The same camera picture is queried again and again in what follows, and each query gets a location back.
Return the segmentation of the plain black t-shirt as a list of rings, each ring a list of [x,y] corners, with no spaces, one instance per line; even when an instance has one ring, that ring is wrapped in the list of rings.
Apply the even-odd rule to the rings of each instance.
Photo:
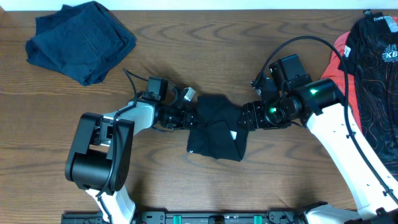
[[[190,130],[187,152],[241,161],[246,152],[249,132],[238,126],[242,107],[224,95],[202,95],[197,98],[196,112],[206,124]]]

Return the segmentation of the navy blue garment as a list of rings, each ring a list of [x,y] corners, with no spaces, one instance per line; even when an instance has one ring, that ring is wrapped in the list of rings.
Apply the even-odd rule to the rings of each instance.
[[[101,83],[136,46],[136,37],[96,1],[37,17],[26,42],[27,61],[83,86]]]

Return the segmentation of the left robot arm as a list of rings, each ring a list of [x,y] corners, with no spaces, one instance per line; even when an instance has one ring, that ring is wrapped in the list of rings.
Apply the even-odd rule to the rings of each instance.
[[[133,137],[160,124],[165,131],[203,125],[191,103],[130,101],[111,113],[84,113],[65,164],[65,177],[92,196],[104,223],[132,223],[136,210],[125,188]]]

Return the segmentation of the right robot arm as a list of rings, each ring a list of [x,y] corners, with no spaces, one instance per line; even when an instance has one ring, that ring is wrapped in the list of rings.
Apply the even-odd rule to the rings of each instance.
[[[318,202],[297,215],[301,223],[397,223],[397,181],[384,167],[345,104],[345,95],[330,79],[285,83],[267,80],[261,100],[246,103],[240,127],[284,129],[300,120],[321,142],[343,176],[356,210]]]

